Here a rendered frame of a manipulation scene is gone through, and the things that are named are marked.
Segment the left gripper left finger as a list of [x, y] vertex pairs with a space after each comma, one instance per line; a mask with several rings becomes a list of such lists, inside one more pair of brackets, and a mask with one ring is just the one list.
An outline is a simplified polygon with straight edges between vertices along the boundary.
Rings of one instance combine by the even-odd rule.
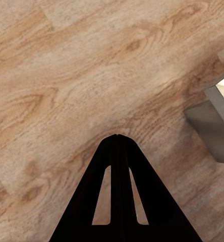
[[[109, 165], [110, 224], [92, 225], [105, 169]], [[49, 242], [125, 242], [117, 134], [99, 144]]]

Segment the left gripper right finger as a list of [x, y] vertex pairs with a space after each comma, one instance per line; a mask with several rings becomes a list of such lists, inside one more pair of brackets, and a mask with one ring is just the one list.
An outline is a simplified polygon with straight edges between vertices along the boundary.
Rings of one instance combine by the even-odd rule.
[[[125, 242], [203, 242], [136, 142], [117, 136]], [[137, 222], [129, 168], [148, 225]]]

